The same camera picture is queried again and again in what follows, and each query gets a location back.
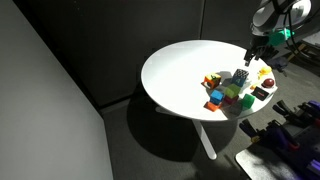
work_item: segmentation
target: white object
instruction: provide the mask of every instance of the white object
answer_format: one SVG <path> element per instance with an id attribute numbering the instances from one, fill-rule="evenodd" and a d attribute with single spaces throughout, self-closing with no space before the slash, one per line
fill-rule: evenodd
<path id="1" fill-rule="evenodd" d="M 0 24 L 0 179 L 112 180 L 102 117 L 13 1 Z"/>
<path id="2" fill-rule="evenodd" d="M 290 6 L 286 6 L 286 0 L 277 0 L 277 4 L 285 9 L 280 9 L 284 12 L 288 10 Z M 275 7 L 272 1 L 262 0 L 260 3 L 260 8 L 253 16 L 253 25 L 257 28 L 266 26 L 265 30 L 262 33 L 271 32 L 272 30 L 283 28 L 283 21 L 285 18 L 284 14 L 276 14 Z M 291 9 L 291 19 L 292 25 L 301 23 L 304 21 L 311 10 L 311 2 L 310 0 L 299 0 L 295 1 Z M 289 18 L 286 19 L 286 26 L 289 26 Z M 257 31 L 254 29 L 254 34 L 259 35 Z"/>
<path id="3" fill-rule="evenodd" d="M 205 75 L 211 72 L 220 74 L 223 82 L 231 78 L 237 69 L 247 70 L 249 74 L 256 74 L 258 78 L 257 73 L 266 64 L 262 60 L 252 60 L 249 67 L 244 66 L 245 53 L 245 49 L 217 41 L 194 40 L 172 44 L 148 58 L 141 72 L 142 84 L 149 96 L 171 114 L 193 121 L 229 120 L 221 110 L 212 112 L 204 108 L 205 103 L 210 99 L 210 94 L 201 82 Z M 250 80 L 250 82 L 258 81 L 253 78 Z M 245 87 L 247 88 L 239 94 L 240 98 L 252 92 L 250 86 Z M 223 91 L 224 87 L 219 86 L 218 89 Z M 235 119 L 257 112 L 270 99 L 256 100 L 251 109 L 242 111 Z M 207 147 L 210 141 L 206 135 L 203 135 L 205 132 L 202 128 L 197 132 L 202 143 Z"/>
<path id="4" fill-rule="evenodd" d="M 193 125 L 198 133 L 198 136 L 203 144 L 204 149 L 206 150 L 206 153 L 208 155 L 208 157 L 212 160 L 217 158 L 217 153 L 216 151 L 213 149 L 213 146 L 208 138 L 208 135 L 206 133 L 206 131 L 204 130 L 202 124 L 200 121 L 197 120 L 192 120 Z"/>

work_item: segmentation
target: gray wall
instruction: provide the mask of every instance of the gray wall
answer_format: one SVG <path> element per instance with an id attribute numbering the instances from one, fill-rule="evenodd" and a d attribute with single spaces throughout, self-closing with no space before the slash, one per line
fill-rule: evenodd
<path id="1" fill-rule="evenodd" d="M 48 39 L 54 41 L 53 51 L 65 55 L 65 61 L 100 107 L 131 95 L 140 80 L 144 61 L 168 44 L 206 39 L 248 48 L 250 23 L 260 3 L 259 0 L 27 2 L 51 36 Z M 312 2 L 313 10 L 319 7 L 317 0 Z M 300 39 L 312 28 L 297 33 Z M 280 48 L 284 53 L 289 52 L 283 47 Z"/>
<path id="2" fill-rule="evenodd" d="M 103 119 L 11 0 L 0 27 L 0 179 L 112 180 Z"/>

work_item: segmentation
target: purple object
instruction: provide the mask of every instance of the purple object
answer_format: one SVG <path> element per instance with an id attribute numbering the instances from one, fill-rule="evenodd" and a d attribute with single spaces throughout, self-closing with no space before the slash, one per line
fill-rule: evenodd
<path id="1" fill-rule="evenodd" d="M 320 166 L 318 161 L 312 160 L 307 166 L 307 169 L 320 176 Z"/>
<path id="2" fill-rule="evenodd" d="M 308 104 L 311 105 L 312 107 L 316 108 L 318 111 L 320 111 L 320 103 L 319 102 L 311 100 L 308 102 Z"/>

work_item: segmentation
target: table base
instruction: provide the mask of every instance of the table base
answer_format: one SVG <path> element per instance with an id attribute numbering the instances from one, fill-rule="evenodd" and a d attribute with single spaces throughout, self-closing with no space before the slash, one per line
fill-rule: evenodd
<path id="1" fill-rule="evenodd" d="M 167 111 L 166 109 L 164 109 L 164 108 L 162 108 L 160 106 L 156 107 L 155 110 L 158 113 L 163 113 L 163 114 L 168 114 L 168 115 L 173 115 L 173 116 L 175 115 L 175 114 Z M 204 130 L 201 122 L 199 120 L 194 120 L 194 119 L 191 119 L 191 120 L 193 122 L 193 125 L 194 125 L 194 127 L 195 127 L 195 129 L 196 129 L 196 131 L 198 133 L 198 136 L 199 136 L 199 138 L 200 138 L 200 140 L 201 140 L 201 142 L 202 142 L 202 144 L 204 146 L 204 149 L 205 149 L 208 157 L 210 159 L 212 159 L 212 160 L 215 160 L 217 158 L 217 154 L 216 154 L 216 152 L 215 152 L 215 150 L 214 150 L 214 148 L 213 148 L 213 146 L 212 146 L 212 144 L 211 144 L 211 142 L 210 142 L 210 140 L 208 138 L 208 135 L 207 135 L 206 131 Z"/>

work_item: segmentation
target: colorful toy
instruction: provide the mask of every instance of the colorful toy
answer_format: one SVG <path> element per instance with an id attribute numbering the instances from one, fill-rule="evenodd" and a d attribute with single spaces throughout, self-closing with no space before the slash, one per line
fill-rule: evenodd
<path id="1" fill-rule="evenodd" d="M 239 99 L 239 96 L 237 95 L 236 97 L 234 98 L 230 98 L 229 96 L 224 96 L 224 101 L 230 105 L 234 104 L 235 102 L 237 102 Z"/>
<path id="2" fill-rule="evenodd" d="M 254 90 L 257 86 L 259 85 L 259 83 L 254 83 L 250 86 L 251 90 Z"/>
<path id="3" fill-rule="evenodd" d="M 242 87 L 245 83 L 249 72 L 243 69 L 237 69 L 236 72 L 233 74 L 231 83 L 236 84 L 239 87 Z"/>
<path id="4" fill-rule="evenodd" d="M 270 66 L 262 67 L 259 71 L 258 79 L 261 79 L 262 76 L 268 75 L 272 71 Z"/>
<path id="5" fill-rule="evenodd" d="M 217 90 L 214 90 L 210 95 L 210 102 L 215 105 L 219 105 L 223 99 L 223 93 Z"/>
<path id="6" fill-rule="evenodd" d="M 250 109 L 254 103 L 255 97 L 250 94 L 245 94 L 242 99 L 242 107 Z"/>
<path id="7" fill-rule="evenodd" d="M 238 96 L 240 90 L 241 87 L 237 86 L 236 84 L 230 84 L 224 90 L 224 94 L 225 96 L 228 96 L 229 98 L 233 99 L 234 97 Z"/>
<path id="8" fill-rule="evenodd" d="M 214 89 L 219 86 L 221 81 L 221 76 L 216 73 L 210 73 L 204 77 L 204 81 L 201 83 L 203 86 Z"/>
<path id="9" fill-rule="evenodd" d="M 217 109 L 220 109 L 221 107 L 221 104 L 220 103 L 219 105 L 216 105 L 216 104 L 213 104 L 212 102 L 208 101 L 206 104 L 205 104 L 205 108 L 209 109 L 210 111 L 213 111 L 215 112 Z"/>
<path id="10" fill-rule="evenodd" d="M 263 81 L 263 83 L 260 86 L 257 86 L 254 91 L 252 92 L 252 95 L 260 99 L 261 101 L 264 101 L 265 99 L 272 96 L 276 91 L 278 87 L 274 84 L 274 80 L 271 78 L 268 78 Z"/>
<path id="11" fill-rule="evenodd" d="M 264 88 L 272 88 L 274 86 L 274 80 L 271 78 L 265 79 L 261 85 Z"/>

